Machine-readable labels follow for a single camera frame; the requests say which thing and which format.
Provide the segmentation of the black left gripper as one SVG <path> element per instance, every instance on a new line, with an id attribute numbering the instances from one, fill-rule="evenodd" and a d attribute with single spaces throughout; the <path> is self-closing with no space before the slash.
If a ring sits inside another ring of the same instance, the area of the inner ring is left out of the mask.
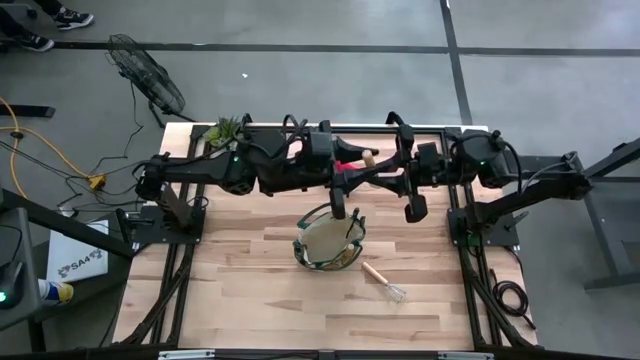
<path id="1" fill-rule="evenodd" d="M 344 219 L 346 210 L 344 194 L 348 194 L 372 178 L 364 172 L 336 173 L 337 161 L 359 161 L 363 154 L 369 152 L 375 156 L 379 150 L 350 144 L 341 137 L 333 140 L 332 128 L 329 120 L 322 120 L 318 128 L 309 133 L 308 155 L 315 176 L 322 181 L 322 185 L 329 189 L 329 202 L 335 219 Z"/>

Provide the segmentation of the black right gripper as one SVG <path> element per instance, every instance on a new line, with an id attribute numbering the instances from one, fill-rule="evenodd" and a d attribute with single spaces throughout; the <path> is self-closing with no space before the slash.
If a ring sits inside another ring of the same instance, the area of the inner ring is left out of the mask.
<path id="1" fill-rule="evenodd" d="M 419 144 L 417 152 L 412 153 L 415 137 L 413 128 L 402 124 L 398 128 L 398 152 L 386 160 L 375 165 L 377 171 L 404 170 L 403 174 L 395 176 L 376 175 L 372 178 L 372 185 L 389 190 L 396 195 L 408 198 L 404 208 L 405 219 L 408 223 L 420 222 L 427 214 L 426 198 L 419 194 L 420 186 L 437 185 L 437 165 L 439 154 L 437 146 L 431 143 Z"/>

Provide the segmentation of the beige green-handled gardening bag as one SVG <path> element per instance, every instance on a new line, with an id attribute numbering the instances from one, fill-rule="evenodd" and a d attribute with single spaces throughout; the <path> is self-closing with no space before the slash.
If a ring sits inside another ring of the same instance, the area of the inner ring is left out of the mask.
<path id="1" fill-rule="evenodd" d="M 344 219 L 335 219 L 331 211 L 325 211 L 329 203 L 322 204 L 305 214 L 296 224 L 299 233 L 293 241 L 295 260 L 304 268 L 313 271 L 340 271 L 351 266 L 363 251 L 366 236 L 366 217 L 359 213 L 358 220 L 345 239 L 351 214 Z M 357 250 L 354 257 L 346 263 L 341 255 L 349 243 Z"/>

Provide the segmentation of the wood handled wire hand rake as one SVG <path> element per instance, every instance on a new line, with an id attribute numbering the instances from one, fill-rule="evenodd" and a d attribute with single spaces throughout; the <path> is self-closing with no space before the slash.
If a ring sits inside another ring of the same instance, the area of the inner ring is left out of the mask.
<path id="1" fill-rule="evenodd" d="M 392 284 L 388 279 L 386 279 L 380 272 L 374 269 L 367 262 L 363 262 L 361 265 L 363 271 L 373 277 L 378 283 L 385 287 L 390 298 L 396 302 L 400 303 L 405 300 L 406 292 L 399 288 L 398 286 Z"/>

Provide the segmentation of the artificial succulent plant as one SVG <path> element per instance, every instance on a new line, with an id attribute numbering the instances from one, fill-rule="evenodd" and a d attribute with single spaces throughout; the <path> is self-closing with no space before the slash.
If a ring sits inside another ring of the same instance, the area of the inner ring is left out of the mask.
<path id="1" fill-rule="evenodd" d="M 204 133 L 203 139 L 211 148 L 224 149 L 234 141 L 240 127 L 241 119 L 237 116 L 219 117 L 216 124 Z"/>

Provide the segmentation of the black rig crossbar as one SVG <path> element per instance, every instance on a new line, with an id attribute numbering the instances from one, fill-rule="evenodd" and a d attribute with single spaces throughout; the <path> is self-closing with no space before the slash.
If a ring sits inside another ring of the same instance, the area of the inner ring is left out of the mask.
<path id="1" fill-rule="evenodd" d="M 633 360 L 626 357 L 551 351 L 542 348 L 484 346 L 471 350 L 280 350 L 280 349 L 213 349 L 211 360 L 437 360 L 439 352 L 483 352 L 495 360 Z M 0 360 L 157 360 L 161 351 L 186 350 L 169 344 L 124 345 L 101 348 L 0 355 Z"/>

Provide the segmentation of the black floor fan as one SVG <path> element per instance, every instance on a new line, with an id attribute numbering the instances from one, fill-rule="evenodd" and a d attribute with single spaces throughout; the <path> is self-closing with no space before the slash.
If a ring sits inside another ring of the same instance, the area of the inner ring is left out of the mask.
<path id="1" fill-rule="evenodd" d="M 107 41 L 107 51 L 119 74 L 146 97 L 148 109 L 160 128 L 164 129 L 166 123 L 160 119 L 159 112 L 195 122 L 183 114 L 186 100 L 168 71 L 133 38 L 112 34 Z"/>

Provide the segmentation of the black metal stand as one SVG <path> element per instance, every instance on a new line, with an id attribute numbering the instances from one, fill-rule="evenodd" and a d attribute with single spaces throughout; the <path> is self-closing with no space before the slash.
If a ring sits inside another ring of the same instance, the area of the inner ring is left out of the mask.
<path id="1" fill-rule="evenodd" d="M 615 147 L 612 152 L 584 170 L 593 189 L 584 197 L 589 219 L 603 252 L 609 275 L 584 283 L 587 291 L 640 285 L 640 267 L 625 246 L 640 246 L 640 175 L 613 173 L 640 160 L 640 137 Z"/>

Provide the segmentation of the black side table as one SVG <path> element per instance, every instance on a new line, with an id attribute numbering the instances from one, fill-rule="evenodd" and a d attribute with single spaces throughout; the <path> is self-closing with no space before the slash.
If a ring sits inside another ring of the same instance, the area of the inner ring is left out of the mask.
<path id="1" fill-rule="evenodd" d="M 65 217 L 16 193 L 0 188 L 0 230 L 8 229 L 11 234 L 18 236 L 13 244 L 8 245 L 8 250 L 0 254 L 0 266 L 12 260 L 24 263 L 23 297 L 17 306 L 6 310 L 0 309 L 0 331 L 25 321 L 28 323 L 31 350 L 44 352 L 46 343 L 42 327 L 43 302 L 34 265 L 30 234 L 32 223 L 100 248 L 121 259 L 132 259 L 134 250 L 124 240 L 104 234 L 85 223 Z"/>

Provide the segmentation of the white printed box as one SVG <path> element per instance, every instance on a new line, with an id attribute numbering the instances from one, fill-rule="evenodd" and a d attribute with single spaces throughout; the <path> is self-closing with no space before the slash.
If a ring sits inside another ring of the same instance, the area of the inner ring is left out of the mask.
<path id="1" fill-rule="evenodd" d="M 109 253 L 59 232 L 51 231 L 49 238 L 46 279 L 72 283 L 106 275 Z"/>

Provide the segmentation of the black floor bar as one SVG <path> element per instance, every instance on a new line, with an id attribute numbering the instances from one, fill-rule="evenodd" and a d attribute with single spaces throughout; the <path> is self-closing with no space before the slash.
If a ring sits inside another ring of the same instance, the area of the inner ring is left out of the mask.
<path id="1" fill-rule="evenodd" d="M 0 104 L 0 116 L 10 116 L 31 118 L 52 118 L 56 109 L 50 106 L 36 105 L 9 105 Z"/>

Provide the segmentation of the black mouse with light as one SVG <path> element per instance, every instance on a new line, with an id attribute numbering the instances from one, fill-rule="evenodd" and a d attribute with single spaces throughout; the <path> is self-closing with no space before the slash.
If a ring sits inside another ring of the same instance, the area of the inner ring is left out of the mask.
<path id="1" fill-rule="evenodd" d="M 17 306 L 24 293 L 24 263 L 12 260 L 0 266 L 0 309 Z"/>

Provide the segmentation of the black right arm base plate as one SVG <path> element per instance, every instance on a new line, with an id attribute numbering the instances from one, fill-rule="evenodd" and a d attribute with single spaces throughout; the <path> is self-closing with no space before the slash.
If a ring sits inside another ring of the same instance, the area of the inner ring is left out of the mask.
<path id="1" fill-rule="evenodd" d="M 461 208 L 449 209 L 447 212 L 448 228 L 454 246 L 493 246 L 520 249 L 517 224 L 522 221 L 528 211 L 518 215 L 509 213 L 502 216 L 495 225 L 473 232 L 467 227 L 465 211 Z"/>

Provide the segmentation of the silver metal bracket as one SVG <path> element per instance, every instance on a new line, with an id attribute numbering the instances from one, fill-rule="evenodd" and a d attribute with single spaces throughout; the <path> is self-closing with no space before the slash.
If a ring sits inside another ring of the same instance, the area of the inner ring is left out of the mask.
<path id="1" fill-rule="evenodd" d="M 157 360 L 211 360 L 215 358 L 213 349 L 186 349 L 161 351 Z"/>
<path id="2" fill-rule="evenodd" d="M 449 351 L 439 352 L 437 360 L 495 360 L 491 353 Z"/>

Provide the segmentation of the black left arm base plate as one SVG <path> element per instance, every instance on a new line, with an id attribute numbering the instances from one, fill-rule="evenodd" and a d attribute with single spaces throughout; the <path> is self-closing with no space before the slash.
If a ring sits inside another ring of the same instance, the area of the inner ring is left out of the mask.
<path id="1" fill-rule="evenodd" d="M 144 206 L 139 211 L 116 210 L 120 231 L 129 243 L 194 245 L 202 240 L 206 210 L 190 207 L 187 224 L 158 206 Z"/>

